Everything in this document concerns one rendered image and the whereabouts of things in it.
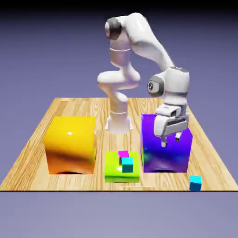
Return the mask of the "large lime green box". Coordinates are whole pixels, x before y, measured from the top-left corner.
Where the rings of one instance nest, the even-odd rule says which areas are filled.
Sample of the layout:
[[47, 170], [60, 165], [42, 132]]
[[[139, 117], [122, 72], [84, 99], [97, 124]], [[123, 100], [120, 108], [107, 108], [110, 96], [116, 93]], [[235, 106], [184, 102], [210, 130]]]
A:
[[123, 173], [119, 165], [117, 152], [106, 152], [105, 157], [105, 182], [106, 183], [138, 183], [139, 182], [139, 157], [137, 152], [129, 152], [133, 158], [133, 172]]

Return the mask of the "small cyan cube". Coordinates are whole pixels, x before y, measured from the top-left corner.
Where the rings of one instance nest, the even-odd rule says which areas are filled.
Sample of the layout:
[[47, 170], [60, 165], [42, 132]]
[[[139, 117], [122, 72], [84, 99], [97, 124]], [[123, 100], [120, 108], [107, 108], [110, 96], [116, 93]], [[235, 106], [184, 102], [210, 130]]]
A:
[[132, 157], [122, 157], [121, 165], [122, 165], [123, 173], [132, 173], [133, 172], [133, 158]]
[[201, 191], [202, 179], [198, 175], [190, 175], [189, 190], [199, 192]]

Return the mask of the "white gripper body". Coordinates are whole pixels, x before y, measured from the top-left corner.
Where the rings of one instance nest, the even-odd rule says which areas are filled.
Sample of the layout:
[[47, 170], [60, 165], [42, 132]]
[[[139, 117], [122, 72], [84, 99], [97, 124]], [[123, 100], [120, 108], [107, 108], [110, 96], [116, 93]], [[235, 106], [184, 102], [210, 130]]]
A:
[[188, 117], [166, 117], [157, 115], [154, 121], [154, 134], [165, 138], [168, 135], [184, 131], [188, 127]]

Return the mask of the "small magenta cube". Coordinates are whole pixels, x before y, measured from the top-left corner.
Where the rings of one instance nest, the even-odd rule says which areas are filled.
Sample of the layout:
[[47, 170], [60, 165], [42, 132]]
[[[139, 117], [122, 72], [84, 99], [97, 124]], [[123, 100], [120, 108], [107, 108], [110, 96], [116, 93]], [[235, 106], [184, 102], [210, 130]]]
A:
[[122, 165], [122, 158], [130, 157], [129, 152], [127, 150], [118, 151], [118, 156], [119, 156], [119, 165]]

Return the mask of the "large purple box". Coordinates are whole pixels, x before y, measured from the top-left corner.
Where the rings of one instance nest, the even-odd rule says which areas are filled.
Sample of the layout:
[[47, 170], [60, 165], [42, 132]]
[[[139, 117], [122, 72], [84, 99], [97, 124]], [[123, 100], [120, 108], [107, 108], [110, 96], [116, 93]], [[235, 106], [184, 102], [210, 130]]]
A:
[[161, 139], [154, 135], [156, 115], [141, 115], [140, 150], [144, 172], [187, 172], [192, 146], [189, 128], [182, 132], [180, 141], [175, 134], [167, 137], [167, 146], [161, 146]]

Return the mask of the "large orange box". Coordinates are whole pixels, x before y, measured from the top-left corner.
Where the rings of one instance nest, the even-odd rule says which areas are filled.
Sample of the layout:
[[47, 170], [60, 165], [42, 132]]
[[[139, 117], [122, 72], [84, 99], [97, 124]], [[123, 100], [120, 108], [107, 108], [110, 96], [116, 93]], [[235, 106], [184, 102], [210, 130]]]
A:
[[96, 159], [96, 118], [56, 116], [44, 136], [50, 174], [93, 174]]

